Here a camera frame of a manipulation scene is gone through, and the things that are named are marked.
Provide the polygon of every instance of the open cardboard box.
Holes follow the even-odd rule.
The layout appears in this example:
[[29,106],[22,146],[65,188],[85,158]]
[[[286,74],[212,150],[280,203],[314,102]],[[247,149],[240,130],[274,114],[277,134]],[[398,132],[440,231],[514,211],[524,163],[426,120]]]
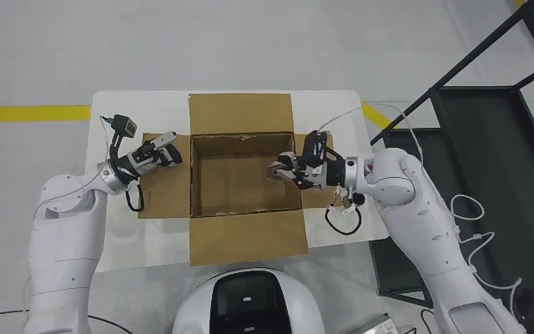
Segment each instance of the open cardboard box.
[[184,162],[141,178],[139,218],[189,217],[192,266],[307,254],[303,209],[326,207],[333,190],[300,193],[267,177],[281,152],[304,142],[290,95],[194,94],[189,114],[191,135],[174,142]]

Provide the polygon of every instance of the black cable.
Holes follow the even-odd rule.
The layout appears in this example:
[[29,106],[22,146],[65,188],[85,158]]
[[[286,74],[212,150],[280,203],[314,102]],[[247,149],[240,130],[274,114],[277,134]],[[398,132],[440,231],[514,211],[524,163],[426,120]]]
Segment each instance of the black cable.
[[[22,312],[23,312],[23,310],[4,311],[4,312],[0,312],[0,316],[4,315],[4,314],[22,313]],[[98,320],[98,321],[102,321],[102,322],[108,323],[111,326],[115,326],[117,328],[122,329],[123,331],[127,332],[128,334],[133,334],[131,331],[127,330],[126,328],[120,326],[118,323],[115,323],[113,321],[109,321],[109,320],[103,319],[103,318],[98,317],[98,316],[87,316],[87,317],[91,318],[91,319],[94,319],[94,320]]]
[[113,321],[106,320],[106,319],[100,318],[100,317],[98,317],[98,316],[87,316],[87,317],[88,317],[88,318],[91,318],[91,319],[94,319],[94,320],[99,320],[99,321],[108,323],[108,324],[111,325],[111,326],[115,326],[115,327],[117,327],[117,328],[122,329],[123,331],[126,331],[128,334],[133,334],[131,331],[127,330],[126,328],[120,326],[118,323],[115,323],[115,322],[113,322]]
[[424,317],[425,312],[429,312],[430,314],[432,314],[432,316],[434,315],[434,312],[429,310],[429,309],[427,309],[427,308],[421,310],[421,320],[425,324],[425,327],[426,327],[426,330],[428,331],[428,333],[432,334],[431,328],[428,327],[428,324],[426,323],[426,320],[425,320],[425,317]]
[[412,329],[410,329],[409,331],[405,331],[403,334],[409,334],[409,333],[414,333],[414,334],[417,334],[417,327],[413,327]]
[[143,190],[141,189],[141,184],[137,184],[137,189],[139,190],[139,208],[135,209],[132,205],[132,202],[130,201],[130,193],[126,190],[126,204],[128,204],[128,208],[131,209],[133,212],[140,212],[144,210],[144,196],[143,196]]
[[358,225],[350,232],[344,232],[342,230],[339,230],[337,229],[334,225],[332,225],[332,223],[330,222],[330,220],[328,219],[328,213],[330,212],[330,208],[333,207],[332,205],[329,206],[328,208],[326,208],[326,212],[325,212],[325,220],[326,222],[328,223],[328,225],[330,225],[330,227],[336,231],[337,233],[341,234],[341,235],[353,235],[354,233],[356,233],[356,231],[360,228],[361,226],[361,213],[360,213],[360,210],[358,210],[358,207],[355,208],[355,211],[356,213],[358,214]]

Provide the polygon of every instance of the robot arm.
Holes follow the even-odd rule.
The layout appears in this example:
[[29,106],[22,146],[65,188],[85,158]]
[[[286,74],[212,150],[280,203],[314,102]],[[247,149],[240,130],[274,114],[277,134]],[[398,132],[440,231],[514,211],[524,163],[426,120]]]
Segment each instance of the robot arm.
[[374,157],[330,159],[326,133],[308,134],[301,157],[282,153],[269,167],[274,178],[291,180],[301,189],[345,189],[352,205],[362,194],[376,202],[393,241],[421,273],[443,333],[524,333],[525,329],[479,284],[463,258],[459,229],[423,170],[421,162],[401,149]]
[[137,127],[121,115],[103,119],[115,130],[109,159],[86,175],[55,176],[41,191],[29,246],[33,298],[25,334],[91,332],[89,287],[103,251],[108,195],[150,170],[182,162],[173,132],[119,158],[120,141],[133,138]]

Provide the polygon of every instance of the floor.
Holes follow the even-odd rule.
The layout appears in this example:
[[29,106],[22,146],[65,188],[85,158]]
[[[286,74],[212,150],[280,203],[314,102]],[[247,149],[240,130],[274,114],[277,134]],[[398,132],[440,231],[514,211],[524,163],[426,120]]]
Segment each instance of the floor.
[[[514,9],[512,0],[8,0],[0,12],[0,105],[90,104],[108,89],[351,89],[404,108]],[[533,48],[516,27],[452,83],[513,84],[534,72]],[[532,104],[534,87],[523,93]],[[411,123],[437,126],[431,106]],[[379,128],[368,122],[368,130],[372,137]],[[56,174],[83,173],[87,133],[85,121],[0,123],[0,311],[22,308],[38,189]],[[404,331],[423,330],[419,307],[375,294],[365,243],[256,265],[302,280],[328,333],[384,312]],[[188,292],[234,267],[99,273],[89,313],[136,333],[170,333]],[[95,334],[120,332],[91,325]],[[21,316],[0,318],[1,332],[21,326]]]

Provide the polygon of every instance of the table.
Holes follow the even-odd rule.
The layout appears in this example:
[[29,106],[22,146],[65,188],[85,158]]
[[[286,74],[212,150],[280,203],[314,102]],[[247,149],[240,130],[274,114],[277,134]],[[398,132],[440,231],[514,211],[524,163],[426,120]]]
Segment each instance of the table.
[[[119,151],[126,154],[141,145],[143,132],[190,134],[189,94],[206,93],[281,93],[290,94],[295,132],[308,134],[324,122],[361,106],[352,91],[103,91],[93,97],[85,169],[104,158],[105,137],[100,115],[129,116],[138,125],[133,139],[124,139]],[[364,115],[358,109],[329,124],[334,149],[343,156],[371,155]],[[113,131],[107,126],[111,139]],[[137,193],[132,189],[132,202]],[[361,228],[354,235],[337,234],[325,222],[325,209],[304,209],[309,248],[384,239],[388,235],[375,206],[367,200],[360,208]],[[355,216],[340,216],[335,224],[342,230],[355,226]],[[126,206],[124,195],[108,197],[108,215],[103,254],[96,272],[161,266],[189,262],[189,218],[137,219]]]

